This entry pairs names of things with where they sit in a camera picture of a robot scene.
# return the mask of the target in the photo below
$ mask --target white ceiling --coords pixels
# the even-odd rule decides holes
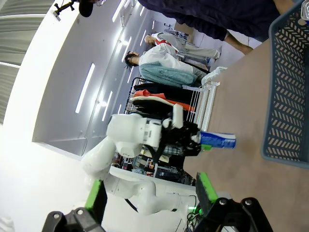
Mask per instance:
[[[112,114],[119,106],[123,112],[131,81],[130,74],[121,61],[126,46],[118,45],[118,39],[128,41],[129,50],[143,53],[146,43],[140,42],[144,31],[151,32],[151,12],[135,6],[125,28],[120,17],[112,22],[112,16],[120,0],[108,0],[103,6],[94,7],[89,18],[78,16],[73,24],[50,74],[40,110],[37,116],[33,141],[45,142],[81,155],[85,145],[91,149],[104,136]],[[84,100],[75,112],[91,63],[95,69]],[[139,75],[134,68],[131,80]],[[105,107],[96,105],[96,99],[108,101],[112,97],[102,121]]]

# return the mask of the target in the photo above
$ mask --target blue plastic basket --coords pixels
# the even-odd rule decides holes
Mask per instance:
[[[309,25],[299,22],[301,4],[269,28],[271,80],[262,156],[309,168]]]

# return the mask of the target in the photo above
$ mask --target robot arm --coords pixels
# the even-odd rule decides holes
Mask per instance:
[[[109,173],[115,151],[126,158],[133,158],[140,154],[143,144],[159,147],[162,128],[182,128],[182,115],[183,109],[179,105],[174,107],[173,119],[166,119],[163,123],[138,114],[113,115],[107,128],[107,137],[84,155],[83,169],[92,180],[103,180],[106,191],[110,194],[124,199],[138,196],[136,208],[139,213],[148,215],[161,210],[177,210],[185,217],[188,206],[194,205],[194,196],[174,193],[156,196],[153,181],[127,181]]]

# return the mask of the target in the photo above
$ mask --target hand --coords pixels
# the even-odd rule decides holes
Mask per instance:
[[[239,50],[240,50],[244,55],[246,55],[246,54],[250,53],[250,52],[253,50],[253,48],[251,48],[251,47],[249,47],[249,46],[243,44],[243,46],[241,46],[241,48],[240,48]]]

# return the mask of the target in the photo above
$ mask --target table surface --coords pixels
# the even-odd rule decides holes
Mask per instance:
[[[208,131],[236,135],[235,149],[214,148],[187,157],[191,175],[207,172],[217,191],[235,201],[255,197],[275,232],[309,231],[309,170],[261,156],[270,82],[269,41],[219,77]]]

